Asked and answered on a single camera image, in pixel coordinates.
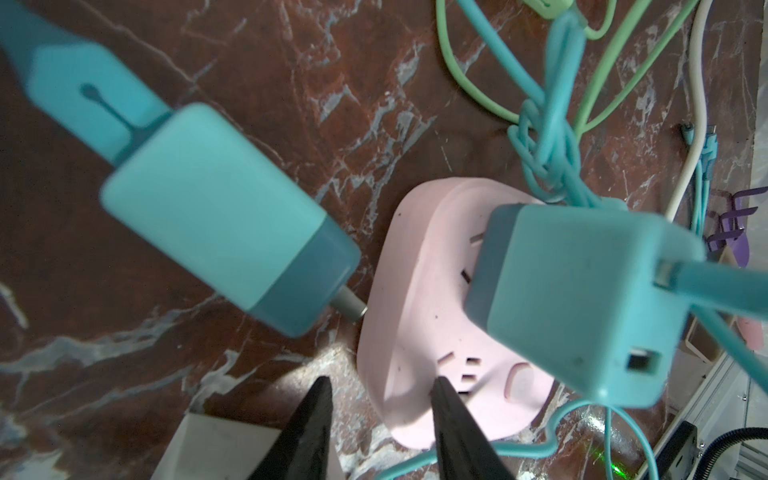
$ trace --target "socket hole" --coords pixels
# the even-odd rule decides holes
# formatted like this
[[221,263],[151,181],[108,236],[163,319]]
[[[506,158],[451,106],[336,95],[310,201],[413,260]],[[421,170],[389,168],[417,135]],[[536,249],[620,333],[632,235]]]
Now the socket hole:
[[440,358],[440,359],[437,361],[437,366],[443,366],[443,365],[445,365],[446,363],[448,363],[448,362],[450,362],[451,360],[453,360],[454,358],[456,358],[456,355],[455,355],[453,352],[450,352],[450,353],[448,353],[447,355],[444,355],[444,356],[442,356],[442,357],[441,357],[441,358]]
[[656,364],[659,354],[650,350],[633,348],[629,352],[627,361],[627,370],[639,373],[653,373],[656,370]]

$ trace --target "green cable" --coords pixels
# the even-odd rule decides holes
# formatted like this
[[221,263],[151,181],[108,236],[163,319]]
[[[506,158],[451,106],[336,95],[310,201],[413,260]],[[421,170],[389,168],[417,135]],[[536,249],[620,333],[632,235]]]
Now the green cable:
[[635,0],[632,7],[629,9],[627,16],[619,25],[619,29],[613,36],[608,46],[603,53],[598,67],[595,69],[592,79],[589,81],[587,91],[584,93],[584,97],[581,99],[581,105],[579,105],[578,112],[576,112],[576,118],[574,120],[574,133],[576,134],[576,141],[581,139],[581,135],[586,131],[584,128],[587,124],[589,114],[592,113],[594,103],[598,100],[600,90],[605,84],[605,80],[608,78],[608,74],[616,64],[616,60],[621,53],[621,50],[627,44],[629,36],[640,22],[641,17],[645,13],[646,8],[650,4],[650,0]]
[[600,26],[600,30],[594,30],[589,25],[584,27],[584,35],[587,36],[587,40],[599,40],[603,38],[611,27],[615,12],[616,0],[608,0],[608,5],[605,7],[605,18],[603,18],[603,25]]
[[685,20],[688,18],[698,3],[699,0],[688,0],[683,9],[680,10],[680,13],[677,14],[677,17],[675,17],[675,19],[672,21],[670,27],[664,32],[663,35],[661,35],[661,39],[658,43],[656,43],[656,46],[648,55],[648,58],[646,58],[643,64],[638,68],[632,79],[629,80],[629,83],[624,86],[624,89],[621,91],[621,93],[619,93],[619,95],[617,95],[616,98],[614,98],[614,100],[605,108],[605,110],[603,110],[597,117],[594,118],[594,120],[588,122],[589,115],[592,113],[592,108],[594,107],[594,103],[598,99],[600,90],[603,88],[609,72],[616,64],[616,60],[618,59],[621,50],[627,43],[627,40],[629,39],[629,36],[634,28],[637,26],[637,23],[640,21],[640,18],[645,12],[645,9],[648,7],[648,4],[650,4],[650,0],[637,0],[634,5],[632,5],[629,13],[627,13],[627,17],[623,22],[621,22],[616,35],[614,35],[614,37],[611,39],[611,42],[608,44],[608,47],[603,54],[603,58],[600,59],[600,63],[598,64],[598,67],[595,70],[592,79],[590,80],[589,86],[587,87],[587,91],[584,94],[584,98],[581,101],[581,105],[579,106],[576,118],[574,120],[574,133],[576,133],[577,139],[581,139],[582,134],[601,124],[608,117],[608,115],[612,114],[616,110],[619,104],[624,101],[629,93],[634,90],[642,77],[645,76],[645,74],[648,72],[648,69],[651,67],[651,65],[656,61],[659,55],[661,55],[661,52],[667,47],[669,42],[672,40],[672,37],[674,37],[677,31],[680,30],[680,27],[683,25]]
[[440,51],[442,52],[442,58],[445,60],[445,66],[448,67],[448,71],[451,72],[453,79],[456,80],[458,86],[463,91],[467,92],[467,95],[472,97],[476,102],[480,104],[485,110],[490,111],[499,118],[503,118],[513,124],[518,123],[520,116],[514,112],[507,110],[501,105],[497,104],[488,95],[480,91],[464,74],[461,67],[458,66],[456,57],[453,55],[451,49],[451,42],[448,38],[448,25],[445,20],[445,0],[435,0],[435,16],[437,17],[437,38],[440,43]]

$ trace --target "power adapter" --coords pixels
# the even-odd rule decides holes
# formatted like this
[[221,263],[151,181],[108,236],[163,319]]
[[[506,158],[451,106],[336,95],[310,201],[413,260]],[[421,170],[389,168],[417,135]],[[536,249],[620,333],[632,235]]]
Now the power adapter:
[[648,408],[693,298],[664,287],[660,265],[705,258],[700,238],[656,214],[504,205],[488,222],[465,311],[584,397]]
[[539,203],[482,178],[429,181],[411,190],[389,225],[362,323],[357,369],[392,437],[435,441],[429,392],[449,379],[489,440],[530,424],[553,379],[475,326],[462,305],[491,212]]
[[329,304],[365,311],[345,283],[359,248],[213,108],[172,111],[102,45],[0,0],[0,45],[32,103],[117,170],[104,208],[243,311],[299,336]]

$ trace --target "electrical socket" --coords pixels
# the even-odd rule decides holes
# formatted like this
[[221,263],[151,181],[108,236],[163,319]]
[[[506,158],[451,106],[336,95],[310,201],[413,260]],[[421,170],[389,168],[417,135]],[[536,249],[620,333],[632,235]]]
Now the electrical socket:
[[541,203],[499,182],[447,178],[406,195],[389,226],[363,320],[357,368],[401,445],[435,441],[429,392],[445,376],[489,440],[514,435],[553,379],[472,323],[463,304],[491,212]]

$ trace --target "charger plug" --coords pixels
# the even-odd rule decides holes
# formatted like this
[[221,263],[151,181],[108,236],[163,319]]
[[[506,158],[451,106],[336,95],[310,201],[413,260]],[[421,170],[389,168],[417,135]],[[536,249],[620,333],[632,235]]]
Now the charger plug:
[[101,204],[244,312],[287,336],[334,299],[357,245],[213,108],[177,111],[104,183]]
[[656,285],[657,269],[705,258],[696,235],[655,214],[504,205],[488,222],[465,311],[584,397],[648,408],[691,307]]

